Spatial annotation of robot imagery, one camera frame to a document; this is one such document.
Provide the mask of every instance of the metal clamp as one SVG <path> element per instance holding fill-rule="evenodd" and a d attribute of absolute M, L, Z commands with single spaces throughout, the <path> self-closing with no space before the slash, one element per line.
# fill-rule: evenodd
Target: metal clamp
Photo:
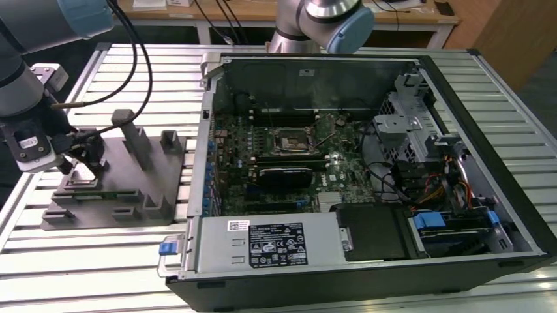
<path fill-rule="evenodd" d="M 203 54 L 202 62 L 202 76 L 203 79 L 207 79 L 215 75 L 215 73 L 211 73 L 218 67 L 221 66 L 221 53 L 219 52 L 209 52 Z"/>
<path fill-rule="evenodd" d="M 176 266 L 167 267 L 166 258 L 182 255 L 183 238 L 184 234 L 167 236 L 159 245 L 159 265 L 156 266 L 156 272 L 162 278 L 179 275 L 182 268 Z"/>

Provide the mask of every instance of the gray fixture plate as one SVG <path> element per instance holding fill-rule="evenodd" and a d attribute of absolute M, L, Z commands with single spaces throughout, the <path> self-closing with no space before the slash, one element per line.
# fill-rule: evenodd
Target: gray fixture plate
<path fill-rule="evenodd" d="M 186 147 L 186 138 L 180 139 L 180 147 L 170 153 L 163 153 L 159 138 L 150 138 L 151 150 L 144 151 L 151 157 L 151 168 L 142 171 L 134 155 L 128 153 L 122 138 L 107 138 L 104 140 L 104 159 L 108 166 L 100 178 L 99 189 L 82 189 L 75 192 L 119 192 L 136 193 L 138 197 L 111 199 L 108 195 L 104 199 L 76 200 L 56 203 L 59 192 L 67 194 L 74 190 L 64 188 L 68 176 L 64 177 L 62 184 L 54 193 L 54 201 L 43 215 L 43 230 L 70 230 L 80 228 L 112 228 L 112 227 L 139 227 L 139 226 L 163 226 L 170 225 L 174 221 L 174 211 L 176 209 L 176 195 L 179 189 L 183 152 Z M 144 200 L 151 197 L 155 206 L 160 209 L 148 208 Z M 52 218 L 52 213 L 70 211 L 74 217 Z"/>

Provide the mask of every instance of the blue drive bracket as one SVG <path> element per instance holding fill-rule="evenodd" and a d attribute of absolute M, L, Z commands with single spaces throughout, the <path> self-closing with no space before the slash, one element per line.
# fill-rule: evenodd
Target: blue drive bracket
<path fill-rule="evenodd" d="M 159 245 L 160 256 L 175 256 L 178 254 L 178 241 L 162 242 Z"/>
<path fill-rule="evenodd" d="M 444 227 L 446 225 L 440 212 L 420 213 L 413 217 L 413 220 L 418 230 L 430 227 Z"/>

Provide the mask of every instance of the motherboard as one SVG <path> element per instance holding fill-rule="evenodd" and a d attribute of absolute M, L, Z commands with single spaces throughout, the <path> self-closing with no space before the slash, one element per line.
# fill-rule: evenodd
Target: motherboard
<path fill-rule="evenodd" d="M 329 211 L 374 201 L 347 112 L 215 116 L 223 216 Z"/>

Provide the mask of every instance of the blue latch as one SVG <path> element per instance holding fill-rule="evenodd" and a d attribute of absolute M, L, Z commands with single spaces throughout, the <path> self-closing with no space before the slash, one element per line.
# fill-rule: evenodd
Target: blue latch
<path fill-rule="evenodd" d="M 497 216 L 496 211 L 488 211 L 488 217 L 489 217 L 492 225 L 498 224 L 498 216 Z"/>
<path fill-rule="evenodd" d="M 420 213 L 418 215 L 413 217 L 413 219 L 414 219 L 416 228 L 420 230 L 422 228 L 444 227 L 446 225 L 444 216 L 441 215 L 440 212 Z"/>
<path fill-rule="evenodd" d="M 174 256 L 176 254 L 178 254 L 178 242 L 172 241 L 168 243 L 160 243 L 159 245 L 160 256 Z"/>

